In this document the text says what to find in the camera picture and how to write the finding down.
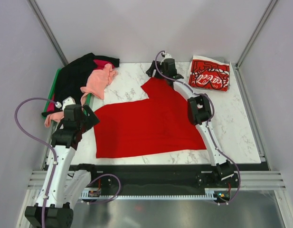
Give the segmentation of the plain red t-shirt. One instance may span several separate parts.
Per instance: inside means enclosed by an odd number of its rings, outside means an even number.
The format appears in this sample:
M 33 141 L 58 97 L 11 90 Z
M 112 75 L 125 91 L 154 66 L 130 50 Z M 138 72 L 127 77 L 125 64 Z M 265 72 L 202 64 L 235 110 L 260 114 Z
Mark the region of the plain red t-shirt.
M 107 104 L 95 114 L 97 158 L 124 158 L 204 150 L 203 139 L 188 119 L 187 102 L 165 80 L 151 78 L 142 85 L 147 99 Z

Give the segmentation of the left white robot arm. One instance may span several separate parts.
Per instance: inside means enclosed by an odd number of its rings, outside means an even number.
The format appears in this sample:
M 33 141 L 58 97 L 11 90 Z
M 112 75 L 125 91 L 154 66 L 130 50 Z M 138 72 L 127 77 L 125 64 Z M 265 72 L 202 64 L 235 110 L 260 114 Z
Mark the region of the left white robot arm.
M 98 183 L 98 174 L 88 170 L 74 172 L 67 182 L 71 161 L 85 132 L 99 123 L 88 105 L 75 103 L 72 97 L 57 104 L 64 117 L 51 136 L 53 153 L 46 177 L 33 206 L 25 209 L 25 218 L 34 228 L 69 228 L 74 217 L 74 206 L 86 186 Z

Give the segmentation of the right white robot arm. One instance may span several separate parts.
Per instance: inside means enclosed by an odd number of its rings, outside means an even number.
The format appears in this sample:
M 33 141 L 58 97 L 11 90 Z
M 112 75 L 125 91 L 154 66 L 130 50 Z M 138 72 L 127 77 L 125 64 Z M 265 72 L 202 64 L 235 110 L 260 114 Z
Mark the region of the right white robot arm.
M 146 71 L 149 77 L 159 76 L 164 78 L 187 103 L 189 122 L 195 126 L 209 154 L 212 173 L 210 179 L 217 187 L 223 187 L 229 180 L 236 182 L 236 187 L 241 187 L 241 175 L 238 165 L 223 151 L 215 136 L 212 118 L 215 114 L 213 102 L 205 93 L 196 93 L 178 74 L 175 59 L 166 51 L 160 51 L 150 68 Z

